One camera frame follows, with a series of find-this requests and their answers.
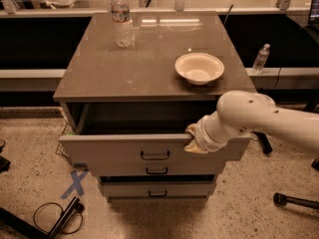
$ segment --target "blue tape cross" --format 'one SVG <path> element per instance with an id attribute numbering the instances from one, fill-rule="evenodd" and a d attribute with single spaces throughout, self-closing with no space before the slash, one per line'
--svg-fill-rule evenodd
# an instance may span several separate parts
<path id="1" fill-rule="evenodd" d="M 72 191 L 74 189 L 77 190 L 79 196 L 82 196 L 84 195 L 84 190 L 83 190 L 83 187 L 81 185 L 81 180 L 84 179 L 84 177 L 88 174 L 89 172 L 89 169 L 85 169 L 81 174 L 80 176 L 78 176 L 77 174 L 77 171 L 76 170 L 73 170 L 71 172 L 71 176 L 72 176 L 72 179 L 73 179 L 73 184 L 67 189 L 67 191 L 61 196 L 62 199 L 67 199 L 68 196 L 72 193 Z"/>

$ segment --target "water bottle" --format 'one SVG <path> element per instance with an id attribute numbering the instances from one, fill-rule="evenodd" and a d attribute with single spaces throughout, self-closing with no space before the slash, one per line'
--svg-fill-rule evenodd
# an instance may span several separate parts
<path id="1" fill-rule="evenodd" d="M 133 40 L 129 1 L 112 0 L 111 10 L 116 43 L 121 48 L 127 48 Z"/>
<path id="2" fill-rule="evenodd" d="M 252 72 L 254 74 L 261 74 L 263 67 L 265 66 L 267 59 L 269 57 L 270 51 L 269 51 L 270 45 L 265 44 L 258 52 L 258 55 L 255 59 L 255 62 L 252 66 Z"/>

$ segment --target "white bowl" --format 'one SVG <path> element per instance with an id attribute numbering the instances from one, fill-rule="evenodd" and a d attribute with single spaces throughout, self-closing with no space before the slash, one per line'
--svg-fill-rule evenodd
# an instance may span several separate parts
<path id="1" fill-rule="evenodd" d="M 189 53 L 179 57 L 176 71 L 194 85 L 205 85 L 222 76 L 224 67 L 220 60 L 206 53 Z"/>

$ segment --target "concrete floor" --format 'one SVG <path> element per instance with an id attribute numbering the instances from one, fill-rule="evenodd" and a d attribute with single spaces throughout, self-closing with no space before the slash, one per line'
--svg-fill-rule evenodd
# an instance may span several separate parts
<path id="1" fill-rule="evenodd" d="M 36 209 L 47 202 L 64 208 L 73 190 L 75 170 L 59 155 L 57 146 L 66 121 L 57 108 L 0 109 L 0 138 L 6 141 L 2 156 L 11 161 L 0 174 L 0 207 L 30 224 Z M 288 204 L 277 207 L 275 192 L 319 200 L 319 172 L 311 162 L 319 153 L 307 154 L 269 138 L 273 151 L 262 153 L 251 141 L 241 161 L 228 162 L 208 200 L 114 200 L 108 203 L 89 172 L 81 181 L 85 206 L 82 229 L 56 238 L 95 239 L 227 239 L 227 238 L 318 238 L 319 211 Z M 76 169 L 78 175 L 84 168 Z M 50 230 L 59 208 L 42 209 L 36 219 Z M 80 224 L 80 216 L 68 231 Z M 0 223 L 0 238 L 24 238 Z"/>

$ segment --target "desk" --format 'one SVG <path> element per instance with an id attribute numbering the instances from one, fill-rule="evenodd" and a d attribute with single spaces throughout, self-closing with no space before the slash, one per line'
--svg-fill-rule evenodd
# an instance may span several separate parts
<path id="1" fill-rule="evenodd" d="M 218 16 L 212 12 L 132 13 L 135 43 L 118 48 L 112 17 L 96 14 L 62 79 L 60 102 L 76 135 L 61 137 L 73 163 L 86 163 L 108 200 L 207 197 L 227 160 L 239 160 L 249 137 L 216 153 L 184 152 L 184 129 L 215 111 L 231 90 L 255 89 Z M 175 60 L 205 52 L 224 64 L 215 83 L 195 87 Z"/>

